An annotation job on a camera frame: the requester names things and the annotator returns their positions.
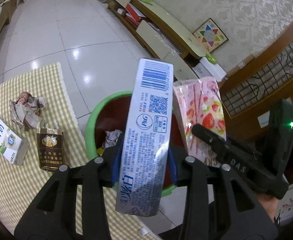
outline trash can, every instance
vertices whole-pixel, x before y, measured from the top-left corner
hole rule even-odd
[[[85,146],[89,160],[98,156],[97,149],[105,140],[105,131],[116,129],[125,131],[132,91],[118,92],[102,100],[92,111],[86,129]],[[170,140],[173,144],[183,147],[183,141],[175,115],[172,114]],[[176,186],[170,179],[168,167],[165,171],[162,197],[170,195]]]

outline qr code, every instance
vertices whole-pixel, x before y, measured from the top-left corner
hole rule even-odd
[[[149,112],[157,114],[167,114],[168,98],[150,95]]]

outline p&g logo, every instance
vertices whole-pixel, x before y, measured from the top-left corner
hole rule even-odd
[[[152,126],[152,117],[148,114],[140,114],[137,118],[137,126],[142,130],[147,130]]]

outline white tile floor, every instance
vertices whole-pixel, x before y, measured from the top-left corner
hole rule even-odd
[[[138,60],[150,57],[106,4],[98,0],[27,0],[0,34],[0,84],[60,62],[81,131],[105,97],[132,90]],[[186,188],[161,199],[142,220],[156,234],[182,223]]]

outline red book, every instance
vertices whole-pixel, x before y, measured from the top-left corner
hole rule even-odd
[[[138,27],[138,26],[139,26],[140,22],[135,21],[135,20],[133,19],[133,17],[131,16],[131,14],[127,13],[127,14],[125,15],[125,17],[126,17],[127,20],[128,20],[129,22],[131,22],[135,27]]]
[[[146,16],[141,11],[139,11],[134,5],[130,3],[128,3],[125,8],[136,22],[140,22],[142,19],[146,18]]]

